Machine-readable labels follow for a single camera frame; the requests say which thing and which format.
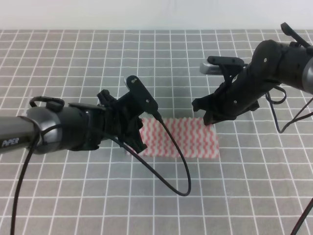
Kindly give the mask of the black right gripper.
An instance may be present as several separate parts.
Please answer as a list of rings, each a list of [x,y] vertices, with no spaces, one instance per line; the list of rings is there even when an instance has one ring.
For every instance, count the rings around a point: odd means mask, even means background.
[[[235,120],[250,111],[251,106],[260,98],[260,89],[246,82],[234,82],[217,95],[207,95],[192,101],[194,112],[206,111],[203,116],[205,126],[225,120]]]

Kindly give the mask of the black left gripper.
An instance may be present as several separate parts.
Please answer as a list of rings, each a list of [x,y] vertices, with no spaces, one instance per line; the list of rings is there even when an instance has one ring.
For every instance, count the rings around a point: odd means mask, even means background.
[[[140,135],[143,123],[139,116],[143,112],[134,102],[130,92],[116,99],[108,90],[102,90],[97,97],[100,106],[106,109],[105,132],[125,143],[137,154],[147,149]]]

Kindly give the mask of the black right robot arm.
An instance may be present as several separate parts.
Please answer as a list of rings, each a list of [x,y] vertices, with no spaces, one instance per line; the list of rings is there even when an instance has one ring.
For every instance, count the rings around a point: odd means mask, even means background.
[[[209,56],[200,65],[202,74],[224,77],[214,93],[192,102],[195,112],[205,111],[205,125],[235,120],[255,111],[259,108],[258,99],[281,84],[313,92],[313,47],[287,23],[282,23],[281,29],[294,41],[262,41],[249,64],[237,57]]]

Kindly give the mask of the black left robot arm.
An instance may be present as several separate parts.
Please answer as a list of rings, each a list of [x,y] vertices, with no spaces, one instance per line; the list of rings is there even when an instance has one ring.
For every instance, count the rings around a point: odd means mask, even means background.
[[[62,99],[37,96],[30,100],[24,116],[0,118],[0,151],[34,147],[35,154],[60,150],[94,151],[102,141],[117,138],[136,153],[147,148],[140,129],[142,109],[131,92],[119,99],[102,90],[99,104],[70,103]]]

